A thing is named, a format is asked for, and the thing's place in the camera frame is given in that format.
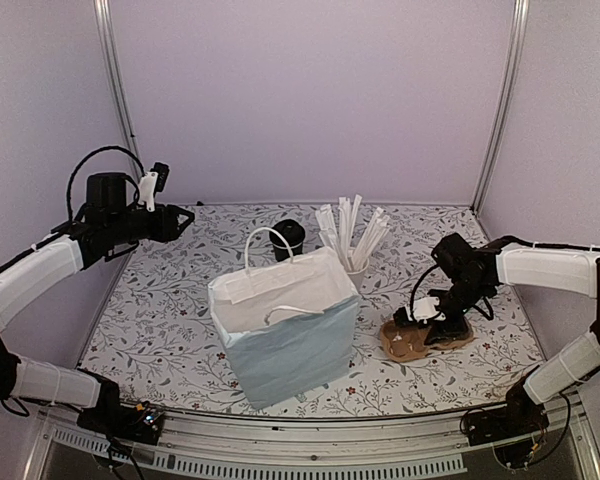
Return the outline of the brown cardboard cup carrier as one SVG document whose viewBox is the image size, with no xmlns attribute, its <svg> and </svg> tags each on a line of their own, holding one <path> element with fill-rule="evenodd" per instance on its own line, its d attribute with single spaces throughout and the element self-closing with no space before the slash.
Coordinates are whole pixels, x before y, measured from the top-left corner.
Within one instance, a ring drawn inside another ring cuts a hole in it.
<svg viewBox="0 0 600 480">
<path fill-rule="evenodd" d="M 470 342 L 452 341 L 449 343 L 439 343 L 433 346 L 424 344 L 424 340 L 436 321 L 424 327 L 417 325 L 406 328 L 398 328 L 393 320 L 387 321 L 380 329 L 379 338 L 382 348 L 390 360 L 397 363 L 411 362 L 420 360 L 434 351 L 449 351 L 463 348 Z"/>
</svg>

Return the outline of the black paper coffee cup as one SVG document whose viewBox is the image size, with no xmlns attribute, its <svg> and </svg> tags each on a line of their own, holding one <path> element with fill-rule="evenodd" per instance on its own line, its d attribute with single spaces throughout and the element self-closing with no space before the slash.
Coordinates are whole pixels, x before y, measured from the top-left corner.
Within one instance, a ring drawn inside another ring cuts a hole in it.
<svg viewBox="0 0 600 480">
<path fill-rule="evenodd" d="M 282 232 L 280 235 L 269 233 L 269 239 L 273 245 L 275 259 L 282 262 L 290 257 L 303 254 L 305 234 L 300 231 Z"/>
</svg>

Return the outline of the light blue paper bag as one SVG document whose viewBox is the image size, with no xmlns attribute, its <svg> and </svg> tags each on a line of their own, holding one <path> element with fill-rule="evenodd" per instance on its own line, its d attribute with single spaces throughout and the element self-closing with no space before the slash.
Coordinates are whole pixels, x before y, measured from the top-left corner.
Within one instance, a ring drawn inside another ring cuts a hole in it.
<svg viewBox="0 0 600 480">
<path fill-rule="evenodd" d="M 216 277 L 209 313 L 239 385 L 261 410 L 345 376 L 361 297 L 321 247 Z"/>
</svg>

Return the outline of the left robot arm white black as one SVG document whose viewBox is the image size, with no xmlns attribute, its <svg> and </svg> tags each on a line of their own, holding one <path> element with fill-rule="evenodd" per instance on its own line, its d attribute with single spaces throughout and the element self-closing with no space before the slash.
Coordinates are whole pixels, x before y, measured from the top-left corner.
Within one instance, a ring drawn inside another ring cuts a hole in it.
<svg viewBox="0 0 600 480">
<path fill-rule="evenodd" d="M 126 256 L 144 240 L 178 239 L 195 216 L 156 201 L 169 172 L 168 165 L 157 162 L 142 169 L 139 180 L 124 172 L 90 175 L 81 207 L 69 208 L 65 222 L 0 267 L 0 402 L 26 399 L 89 409 L 91 419 L 108 434 L 128 426 L 129 415 L 117 403 L 115 383 L 18 356 L 8 350 L 1 334 L 25 307 L 61 281 L 100 261 Z"/>
</svg>

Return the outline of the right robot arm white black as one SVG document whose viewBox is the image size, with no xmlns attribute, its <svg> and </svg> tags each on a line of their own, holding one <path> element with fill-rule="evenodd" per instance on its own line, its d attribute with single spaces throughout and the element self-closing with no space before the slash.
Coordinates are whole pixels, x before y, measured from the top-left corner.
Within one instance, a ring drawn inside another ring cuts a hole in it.
<svg viewBox="0 0 600 480">
<path fill-rule="evenodd" d="M 540 289 L 531 312 L 547 314 L 548 333 L 559 320 L 584 332 L 541 366 L 526 374 L 506 393 L 506 407 L 497 415 L 497 427 L 517 436 L 533 422 L 543 421 L 546 401 L 582 384 L 600 371 L 600 246 L 528 242 L 504 236 L 484 246 L 471 246 L 460 234 L 444 237 L 433 249 L 437 268 L 447 276 L 447 290 L 432 290 L 411 298 L 405 323 L 432 324 L 451 338 L 451 326 L 462 326 L 467 310 L 493 298 L 502 285 Z"/>
</svg>

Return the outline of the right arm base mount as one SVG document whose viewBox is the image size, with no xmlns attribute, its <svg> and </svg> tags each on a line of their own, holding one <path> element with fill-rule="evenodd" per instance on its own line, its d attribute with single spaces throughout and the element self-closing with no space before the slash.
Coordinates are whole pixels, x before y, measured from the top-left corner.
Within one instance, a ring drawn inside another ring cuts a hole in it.
<svg viewBox="0 0 600 480">
<path fill-rule="evenodd" d="M 507 408 L 472 408 L 461 417 L 459 429 L 471 446 L 491 444 L 497 462 L 509 470 L 525 469 L 545 443 L 549 419 L 543 408 L 514 420 Z"/>
</svg>

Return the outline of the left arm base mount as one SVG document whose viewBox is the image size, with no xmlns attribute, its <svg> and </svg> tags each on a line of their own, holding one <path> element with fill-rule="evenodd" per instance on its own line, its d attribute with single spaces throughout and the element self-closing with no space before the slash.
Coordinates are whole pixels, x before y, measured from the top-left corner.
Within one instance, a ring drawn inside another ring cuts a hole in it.
<svg viewBox="0 0 600 480">
<path fill-rule="evenodd" d="M 77 419 L 77 425 L 85 430 L 147 445 L 158 444 L 164 422 L 164 413 L 148 402 L 133 407 L 102 403 L 84 409 Z"/>
</svg>

